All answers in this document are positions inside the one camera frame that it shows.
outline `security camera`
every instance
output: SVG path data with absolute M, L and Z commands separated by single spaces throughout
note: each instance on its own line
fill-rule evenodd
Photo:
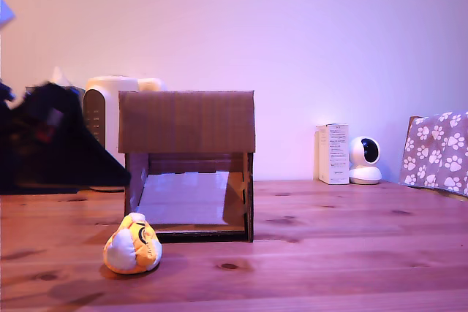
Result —
M 350 182 L 378 184 L 382 173 L 375 167 L 380 159 L 379 143 L 370 137 L 357 137 L 350 143 Z

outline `purple blanket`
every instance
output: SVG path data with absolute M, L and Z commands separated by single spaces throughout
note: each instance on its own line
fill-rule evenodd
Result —
M 468 197 L 468 112 L 416 118 L 408 133 L 400 183 Z

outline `product box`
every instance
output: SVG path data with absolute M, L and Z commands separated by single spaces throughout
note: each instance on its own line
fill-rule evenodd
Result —
M 327 124 L 319 130 L 319 179 L 327 184 L 349 184 L 350 152 L 347 124 Z
M 119 92 L 125 214 L 162 241 L 253 241 L 252 91 Z

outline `plush toy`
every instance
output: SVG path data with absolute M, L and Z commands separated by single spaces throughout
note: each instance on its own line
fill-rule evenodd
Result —
M 161 255 L 161 243 L 141 213 L 125 216 L 104 247 L 105 265 L 120 274 L 152 270 L 158 265 Z

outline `black object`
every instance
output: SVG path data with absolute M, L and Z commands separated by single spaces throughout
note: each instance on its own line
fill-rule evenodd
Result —
M 1 192 L 18 187 L 87 189 L 129 184 L 129 172 L 86 128 L 72 89 L 46 83 L 25 96 L 18 107 L 1 108 Z
M 377 147 L 377 144 L 369 138 L 364 138 L 361 142 L 364 147 L 364 158 L 366 161 L 369 163 L 375 162 L 377 157 L 379 157 L 379 148 Z

